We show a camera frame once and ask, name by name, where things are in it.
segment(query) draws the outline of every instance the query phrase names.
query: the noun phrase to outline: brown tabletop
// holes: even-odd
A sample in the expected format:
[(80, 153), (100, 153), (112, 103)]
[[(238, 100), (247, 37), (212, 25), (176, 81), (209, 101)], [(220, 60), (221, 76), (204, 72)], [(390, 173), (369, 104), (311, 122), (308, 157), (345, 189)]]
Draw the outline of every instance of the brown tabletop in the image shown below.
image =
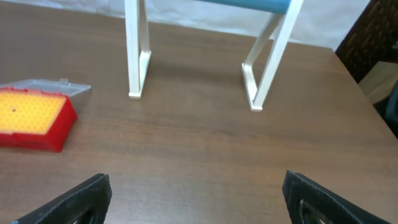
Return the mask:
[(150, 24), (148, 77), (132, 100), (122, 19), (0, 11), (0, 83), (92, 86), (73, 99), (62, 153), (0, 150), (0, 223), (99, 172), (113, 190), (106, 223), (290, 223), (287, 169), (398, 222), (397, 140), (331, 49), (290, 44), (255, 113), (240, 68), (254, 38)]

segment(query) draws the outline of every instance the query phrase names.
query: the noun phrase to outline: white leg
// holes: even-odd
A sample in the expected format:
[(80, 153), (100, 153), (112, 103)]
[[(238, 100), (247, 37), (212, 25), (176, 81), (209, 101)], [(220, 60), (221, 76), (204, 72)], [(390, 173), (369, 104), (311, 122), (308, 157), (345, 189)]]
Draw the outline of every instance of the white leg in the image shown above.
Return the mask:
[(151, 51), (144, 0), (124, 0), (126, 15), (127, 65), (129, 96), (140, 98)]
[[(290, 33), (292, 32), (293, 26), (295, 24), (296, 18), (300, 12), (303, 0), (292, 0), (290, 6), (287, 10), (286, 15), (280, 19), (278, 15), (272, 17), (267, 27), (263, 30), (259, 38), (257, 38), (256, 43), (252, 50), (250, 51), (247, 59), (242, 64), (242, 70), (244, 74), (244, 79), (246, 83), (246, 91), (248, 93), (250, 107), (252, 111), (261, 111), (262, 104), (266, 99), (269, 87), (271, 86), (272, 80), (274, 79), (275, 72), (278, 68), (279, 62), (284, 53), (287, 42), (289, 41)], [(257, 89), (256, 82), (254, 80), (252, 65), (260, 54), (266, 40), (272, 33), (269, 31), (275, 29), (276, 24), (278, 24), (276, 38), (272, 44), (271, 52), (268, 56), (266, 67), (262, 78), (260, 81), (259, 88)]]

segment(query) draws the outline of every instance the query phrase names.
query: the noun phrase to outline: white wall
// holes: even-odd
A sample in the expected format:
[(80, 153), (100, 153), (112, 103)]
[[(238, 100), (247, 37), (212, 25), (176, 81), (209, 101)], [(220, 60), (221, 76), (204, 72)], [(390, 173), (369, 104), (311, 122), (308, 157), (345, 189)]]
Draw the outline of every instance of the white wall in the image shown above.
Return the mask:
[[(124, 0), (3, 0), (124, 16)], [(290, 41), (335, 50), (369, 0), (304, 0)], [(267, 12), (192, 0), (146, 0), (148, 20), (242, 35), (258, 35)]]

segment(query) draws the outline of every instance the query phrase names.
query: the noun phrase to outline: yellow foam insert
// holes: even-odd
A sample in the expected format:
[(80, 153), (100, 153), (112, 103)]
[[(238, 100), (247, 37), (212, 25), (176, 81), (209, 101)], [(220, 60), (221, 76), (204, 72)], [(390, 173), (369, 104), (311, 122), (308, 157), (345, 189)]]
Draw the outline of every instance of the yellow foam insert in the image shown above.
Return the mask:
[(62, 96), (0, 90), (0, 133), (45, 134), (64, 102)]

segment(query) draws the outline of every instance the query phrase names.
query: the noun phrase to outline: blue object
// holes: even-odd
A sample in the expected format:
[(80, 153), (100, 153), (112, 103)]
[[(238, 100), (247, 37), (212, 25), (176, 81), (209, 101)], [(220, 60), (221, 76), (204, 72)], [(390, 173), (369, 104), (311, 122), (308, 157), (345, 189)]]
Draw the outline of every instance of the blue object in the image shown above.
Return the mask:
[(285, 14), (290, 0), (197, 0), (225, 4), (229, 6), (244, 7), (266, 12)]

